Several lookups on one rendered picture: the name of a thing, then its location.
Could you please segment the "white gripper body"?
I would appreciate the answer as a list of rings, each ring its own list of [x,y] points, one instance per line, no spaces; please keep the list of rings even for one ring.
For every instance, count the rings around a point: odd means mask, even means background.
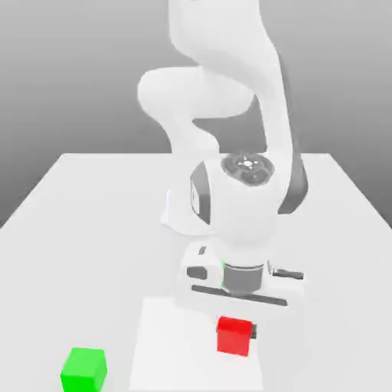
[[[222,286],[221,276],[206,279],[180,275],[176,279],[176,300],[185,309],[236,319],[281,319],[302,310],[304,285],[300,281],[270,277],[253,294],[236,297]]]

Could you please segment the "small red cube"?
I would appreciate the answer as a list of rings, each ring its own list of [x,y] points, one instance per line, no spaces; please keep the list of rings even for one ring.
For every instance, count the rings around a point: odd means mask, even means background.
[[[253,334],[253,323],[221,316],[217,322],[217,350],[226,354],[247,357]]]

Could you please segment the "small green cube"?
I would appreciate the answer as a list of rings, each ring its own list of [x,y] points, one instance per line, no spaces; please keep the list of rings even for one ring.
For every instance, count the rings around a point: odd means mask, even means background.
[[[60,373],[64,392],[101,392],[107,375],[103,349],[72,348]]]

